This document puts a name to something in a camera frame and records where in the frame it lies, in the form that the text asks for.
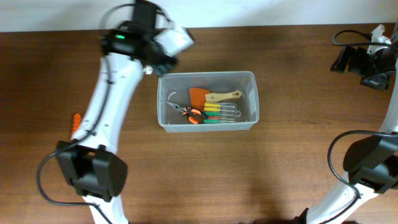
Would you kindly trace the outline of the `clear case of screwdrivers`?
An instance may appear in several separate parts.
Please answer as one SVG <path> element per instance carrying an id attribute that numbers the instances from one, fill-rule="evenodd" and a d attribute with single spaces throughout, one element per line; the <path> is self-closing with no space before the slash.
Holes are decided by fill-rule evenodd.
<path id="1" fill-rule="evenodd" d="M 234 123 L 242 115 L 236 103 L 205 103 L 204 112 L 208 118 L 204 123 Z"/>

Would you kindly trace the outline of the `orange perforated bar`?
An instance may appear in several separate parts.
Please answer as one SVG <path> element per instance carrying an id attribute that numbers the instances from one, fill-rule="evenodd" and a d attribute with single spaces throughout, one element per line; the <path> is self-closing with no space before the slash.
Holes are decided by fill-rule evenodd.
<path id="1" fill-rule="evenodd" d="M 73 115 L 72 136 L 78 131 L 80 124 L 81 124 L 81 115 L 79 113 L 75 113 Z"/>

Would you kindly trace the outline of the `orange-black needle-nose pliers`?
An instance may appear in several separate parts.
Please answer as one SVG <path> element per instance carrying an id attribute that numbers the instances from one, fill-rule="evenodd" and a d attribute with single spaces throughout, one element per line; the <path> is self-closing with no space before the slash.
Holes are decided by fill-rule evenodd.
<path id="1" fill-rule="evenodd" d="M 189 120 L 192 124 L 203 124 L 209 116 L 202 110 L 193 108 L 191 106 L 180 106 L 176 103 L 167 101 L 167 104 L 171 106 L 174 110 L 178 111 L 185 118 Z"/>

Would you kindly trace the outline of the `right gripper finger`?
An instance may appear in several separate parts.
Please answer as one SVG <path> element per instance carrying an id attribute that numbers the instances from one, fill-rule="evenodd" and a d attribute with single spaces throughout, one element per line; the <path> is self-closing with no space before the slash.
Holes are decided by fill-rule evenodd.
<path id="1" fill-rule="evenodd" d="M 389 88 L 390 79 L 393 72 L 379 73 L 361 79 L 360 84 L 375 90 L 387 90 Z"/>
<path id="2" fill-rule="evenodd" d="M 350 59 L 350 47 L 345 47 L 341 50 L 338 58 L 330 67 L 331 72 L 344 73 L 345 68 Z"/>

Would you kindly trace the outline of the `orange scraper with wooden handle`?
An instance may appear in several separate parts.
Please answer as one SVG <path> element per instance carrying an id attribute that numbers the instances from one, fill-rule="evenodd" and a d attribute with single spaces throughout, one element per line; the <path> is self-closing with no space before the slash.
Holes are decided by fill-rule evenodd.
<path id="1" fill-rule="evenodd" d="M 234 100 L 243 96 L 243 93 L 239 90 L 229 93 L 211 93 L 209 90 L 203 88 L 190 88 L 189 94 L 192 106 L 204 106 L 207 102 L 214 103 L 224 100 Z"/>

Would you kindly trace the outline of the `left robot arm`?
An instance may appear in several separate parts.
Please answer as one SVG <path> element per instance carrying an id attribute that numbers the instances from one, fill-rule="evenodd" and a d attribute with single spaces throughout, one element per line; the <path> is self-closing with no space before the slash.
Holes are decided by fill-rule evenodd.
<path id="1" fill-rule="evenodd" d="M 127 223 L 121 192 L 127 164 L 118 155 L 119 134 L 131 98 L 147 73 L 162 76 L 193 44 L 189 31 L 173 21 L 156 28 L 165 11 L 150 1 L 132 4 L 132 17 L 101 38 L 100 71 L 88 109 L 68 142 L 52 153 L 68 185 L 83 197 L 96 223 Z"/>

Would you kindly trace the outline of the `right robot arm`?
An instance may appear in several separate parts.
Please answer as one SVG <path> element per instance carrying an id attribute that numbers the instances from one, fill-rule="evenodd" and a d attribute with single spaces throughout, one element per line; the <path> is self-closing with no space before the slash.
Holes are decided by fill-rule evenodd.
<path id="1" fill-rule="evenodd" d="M 342 48 L 330 67 L 332 72 L 357 73 L 360 84 L 375 90 L 387 90 L 391 77 L 397 76 L 397 31 L 384 35 L 384 25 L 359 35 L 360 43 L 339 43 Z M 343 159 L 344 174 L 338 175 L 331 155 L 335 144 L 343 137 L 362 134 L 352 143 Z M 397 89 L 393 89 L 386 117 L 379 131 L 352 130 L 332 140 L 327 163 L 338 183 L 317 205 L 306 208 L 293 223 L 347 223 L 348 217 L 362 204 L 390 189 L 397 189 Z"/>

